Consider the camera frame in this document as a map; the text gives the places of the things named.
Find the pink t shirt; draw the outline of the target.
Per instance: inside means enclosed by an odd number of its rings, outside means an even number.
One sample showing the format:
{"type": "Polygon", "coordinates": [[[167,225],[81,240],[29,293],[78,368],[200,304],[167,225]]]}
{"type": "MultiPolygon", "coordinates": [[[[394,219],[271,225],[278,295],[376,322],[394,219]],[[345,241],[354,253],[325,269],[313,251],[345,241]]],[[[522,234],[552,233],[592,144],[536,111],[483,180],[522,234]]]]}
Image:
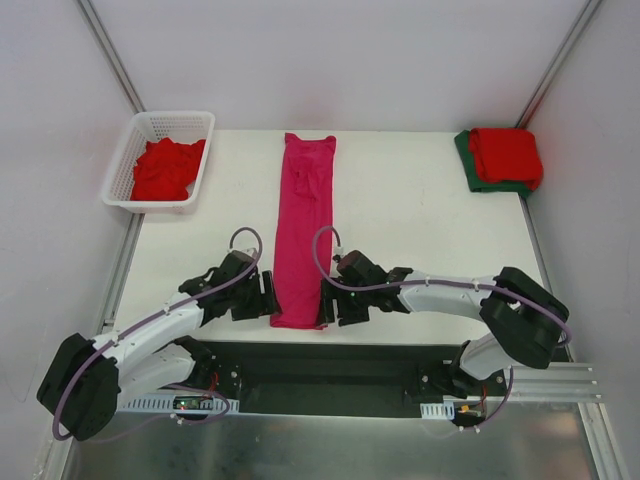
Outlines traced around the pink t shirt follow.
{"type": "Polygon", "coordinates": [[[337,140],[303,140],[293,133],[284,138],[273,279],[279,314],[274,328],[318,329],[323,271],[330,269],[332,238],[317,231],[333,223],[333,166],[337,140]]]}

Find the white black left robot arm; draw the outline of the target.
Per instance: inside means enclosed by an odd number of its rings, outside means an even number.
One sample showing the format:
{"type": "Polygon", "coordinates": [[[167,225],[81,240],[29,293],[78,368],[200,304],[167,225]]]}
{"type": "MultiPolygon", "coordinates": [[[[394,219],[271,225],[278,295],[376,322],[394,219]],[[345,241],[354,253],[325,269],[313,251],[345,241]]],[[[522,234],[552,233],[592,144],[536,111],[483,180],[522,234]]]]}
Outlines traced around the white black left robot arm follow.
{"type": "Polygon", "coordinates": [[[233,250],[219,266],[184,281],[149,317],[91,339],[67,337],[36,398],[54,416],[60,437],[89,440],[119,408],[153,390],[176,384],[215,391],[222,375],[195,332],[225,315],[252,320],[278,310],[271,271],[233,250]]]}

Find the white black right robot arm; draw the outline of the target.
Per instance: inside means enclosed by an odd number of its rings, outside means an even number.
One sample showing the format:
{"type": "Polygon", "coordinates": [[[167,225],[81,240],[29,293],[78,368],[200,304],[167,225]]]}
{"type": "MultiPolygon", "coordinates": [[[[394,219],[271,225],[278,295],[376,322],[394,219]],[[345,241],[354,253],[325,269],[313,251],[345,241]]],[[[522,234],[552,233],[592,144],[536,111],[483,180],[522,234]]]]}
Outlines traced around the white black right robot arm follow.
{"type": "Polygon", "coordinates": [[[436,312],[482,322],[488,334],[464,342],[448,363],[427,372],[437,391],[465,398],[497,371],[522,365],[544,370],[566,345],[568,308],[515,267],[495,276],[434,277],[409,267],[389,271],[359,250],[338,257],[337,276],[321,275],[318,322],[366,323],[370,308],[385,313],[436,312]]]}

